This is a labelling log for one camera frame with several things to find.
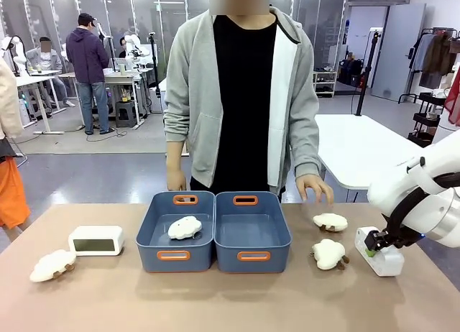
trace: door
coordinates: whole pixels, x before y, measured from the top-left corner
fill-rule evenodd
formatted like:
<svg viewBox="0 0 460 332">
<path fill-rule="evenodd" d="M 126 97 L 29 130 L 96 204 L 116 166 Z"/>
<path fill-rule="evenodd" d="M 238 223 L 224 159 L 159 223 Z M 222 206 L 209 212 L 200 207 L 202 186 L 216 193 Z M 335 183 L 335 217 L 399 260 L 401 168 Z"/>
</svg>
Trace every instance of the door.
<svg viewBox="0 0 460 332">
<path fill-rule="evenodd" d="M 422 30 L 425 4 L 394 5 L 388 13 L 372 95 L 397 101 L 408 92 L 410 48 Z"/>
</svg>

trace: purple jacket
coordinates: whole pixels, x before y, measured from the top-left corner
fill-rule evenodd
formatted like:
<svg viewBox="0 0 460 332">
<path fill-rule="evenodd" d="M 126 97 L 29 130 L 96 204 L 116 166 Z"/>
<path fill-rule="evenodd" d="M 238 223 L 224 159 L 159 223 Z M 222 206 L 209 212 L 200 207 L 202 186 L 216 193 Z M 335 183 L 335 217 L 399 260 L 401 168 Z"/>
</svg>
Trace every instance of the purple jacket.
<svg viewBox="0 0 460 332">
<path fill-rule="evenodd" d="M 92 32 L 75 28 L 65 41 L 67 57 L 73 64 L 75 76 L 79 83 L 104 82 L 103 69 L 109 66 L 102 41 Z"/>
</svg>

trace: hoodie pocket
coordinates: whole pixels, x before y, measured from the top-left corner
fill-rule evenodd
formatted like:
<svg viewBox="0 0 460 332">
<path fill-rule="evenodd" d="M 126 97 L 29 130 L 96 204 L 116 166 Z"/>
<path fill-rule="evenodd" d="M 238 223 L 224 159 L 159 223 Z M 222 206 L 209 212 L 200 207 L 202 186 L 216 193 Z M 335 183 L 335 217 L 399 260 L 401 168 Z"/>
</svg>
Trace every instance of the hoodie pocket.
<svg viewBox="0 0 460 332">
<path fill-rule="evenodd" d="M 219 149 L 221 121 L 200 113 L 190 137 L 193 168 L 199 172 L 213 172 Z"/>
</svg>

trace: orange shorts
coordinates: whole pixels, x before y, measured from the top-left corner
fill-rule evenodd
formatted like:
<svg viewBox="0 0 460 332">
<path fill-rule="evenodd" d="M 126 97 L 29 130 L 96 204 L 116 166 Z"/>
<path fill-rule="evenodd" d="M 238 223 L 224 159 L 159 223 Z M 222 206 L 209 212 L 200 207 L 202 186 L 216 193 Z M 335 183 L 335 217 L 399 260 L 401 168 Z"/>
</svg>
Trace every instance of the orange shorts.
<svg viewBox="0 0 460 332">
<path fill-rule="evenodd" d="M 12 157 L 0 163 L 0 226 L 23 224 L 30 215 L 21 175 Z"/>
</svg>

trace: black cap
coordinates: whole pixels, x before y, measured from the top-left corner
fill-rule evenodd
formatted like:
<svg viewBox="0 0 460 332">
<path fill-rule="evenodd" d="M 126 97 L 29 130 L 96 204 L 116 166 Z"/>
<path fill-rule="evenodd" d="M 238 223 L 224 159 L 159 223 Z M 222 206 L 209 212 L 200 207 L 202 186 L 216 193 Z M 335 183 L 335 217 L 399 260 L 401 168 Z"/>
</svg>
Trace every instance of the black cap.
<svg viewBox="0 0 460 332">
<path fill-rule="evenodd" d="M 78 25 L 83 25 L 84 27 L 87 27 L 88 24 L 91 23 L 91 25 L 95 27 L 96 25 L 94 25 L 94 22 L 93 22 L 95 20 L 96 18 L 94 18 L 90 14 L 83 12 L 82 14 L 78 16 Z"/>
</svg>

